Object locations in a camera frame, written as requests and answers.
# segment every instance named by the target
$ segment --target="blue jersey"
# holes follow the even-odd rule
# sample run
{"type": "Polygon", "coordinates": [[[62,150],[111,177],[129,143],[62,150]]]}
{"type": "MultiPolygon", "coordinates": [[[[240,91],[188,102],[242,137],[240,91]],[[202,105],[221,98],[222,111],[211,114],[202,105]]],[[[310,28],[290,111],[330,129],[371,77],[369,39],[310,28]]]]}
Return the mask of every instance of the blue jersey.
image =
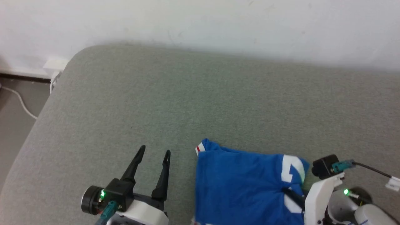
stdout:
{"type": "Polygon", "coordinates": [[[215,225],[303,225],[301,208],[281,190],[303,195],[309,164],[298,157],[220,147],[197,147],[195,220],[215,225]]]}

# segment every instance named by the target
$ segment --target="black baseboard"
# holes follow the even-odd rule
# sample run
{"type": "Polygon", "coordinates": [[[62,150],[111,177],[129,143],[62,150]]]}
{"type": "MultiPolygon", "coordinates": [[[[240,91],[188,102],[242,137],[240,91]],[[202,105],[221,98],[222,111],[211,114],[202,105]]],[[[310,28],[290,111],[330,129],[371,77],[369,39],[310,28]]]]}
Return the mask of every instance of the black baseboard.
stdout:
{"type": "Polygon", "coordinates": [[[27,81],[50,84],[50,79],[30,77],[30,76],[17,76],[17,75],[0,73],[0,78],[7,78],[7,79],[14,79],[14,80],[27,80],[27,81]]]}

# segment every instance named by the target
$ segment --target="gray sofa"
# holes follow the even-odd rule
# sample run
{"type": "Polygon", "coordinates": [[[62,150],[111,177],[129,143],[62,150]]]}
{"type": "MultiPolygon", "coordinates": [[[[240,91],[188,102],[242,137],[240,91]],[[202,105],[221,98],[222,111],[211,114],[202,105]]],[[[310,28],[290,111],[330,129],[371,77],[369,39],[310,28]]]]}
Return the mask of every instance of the gray sofa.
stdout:
{"type": "MultiPolygon", "coordinates": [[[[203,138],[309,162],[337,154],[400,176],[400,74],[317,68],[137,46],[94,46],[68,63],[0,196],[0,224],[93,224],[80,200],[120,177],[141,145],[137,193],[150,195],[170,149],[166,211],[190,224],[203,138]]],[[[310,171],[305,187],[317,180],[310,171]]],[[[387,179],[349,170],[397,218],[387,179]]]]}

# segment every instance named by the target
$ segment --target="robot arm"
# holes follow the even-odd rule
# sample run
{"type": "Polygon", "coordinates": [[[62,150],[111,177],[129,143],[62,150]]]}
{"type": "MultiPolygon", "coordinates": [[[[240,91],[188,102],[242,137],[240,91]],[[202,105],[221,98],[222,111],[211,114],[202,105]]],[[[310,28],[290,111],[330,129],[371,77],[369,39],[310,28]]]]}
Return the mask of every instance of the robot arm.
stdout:
{"type": "Polygon", "coordinates": [[[90,186],[86,190],[81,209],[92,215],[101,213],[96,225],[168,225],[164,201],[168,192],[171,152],[165,153],[160,178],[150,197],[133,192],[134,176],[145,149],[146,146],[141,146],[121,179],[114,178],[106,188],[90,186]]]}
{"type": "Polygon", "coordinates": [[[389,183],[386,187],[398,191],[400,187],[400,180],[389,174],[381,172],[375,168],[366,166],[361,163],[356,163],[353,160],[339,161],[336,155],[330,155],[313,162],[312,173],[318,176],[321,180],[311,186],[310,191],[305,199],[304,204],[304,223],[305,225],[319,225],[319,224],[341,224],[340,221],[332,217],[332,215],[343,214],[343,210],[347,210],[347,214],[353,214],[354,222],[347,222],[343,224],[363,224],[363,225],[377,225],[399,224],[388,213],[384,212],[379,207],[371,204],[372,202],[363,199],[360,195],[352,193],[350,190],[334,191],[336,187],[341,185],[344,180],[344,170],[353,168],[356,165],[371,169],[386,177],[389,177],[389,183]],[[362,206],[354,204],[350,199],[363,200],[368,203],[362,206]]]}

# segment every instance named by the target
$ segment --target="gray floor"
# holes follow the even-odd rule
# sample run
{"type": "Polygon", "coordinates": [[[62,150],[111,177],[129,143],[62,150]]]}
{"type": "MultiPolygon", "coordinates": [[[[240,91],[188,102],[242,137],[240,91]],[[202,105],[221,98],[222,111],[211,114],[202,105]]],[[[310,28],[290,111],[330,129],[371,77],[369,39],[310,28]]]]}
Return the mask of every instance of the gray floor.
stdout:
{"type": "MultiPolygon", "coordinates": [[[[0,78],[4,87],[18,91],[31,113],[38,116],[47,98],[49,84],[0,78]]],[[[6,176],[35,120],[22,108],[18,97],[0,88],[0,192],[6,176]]]]}

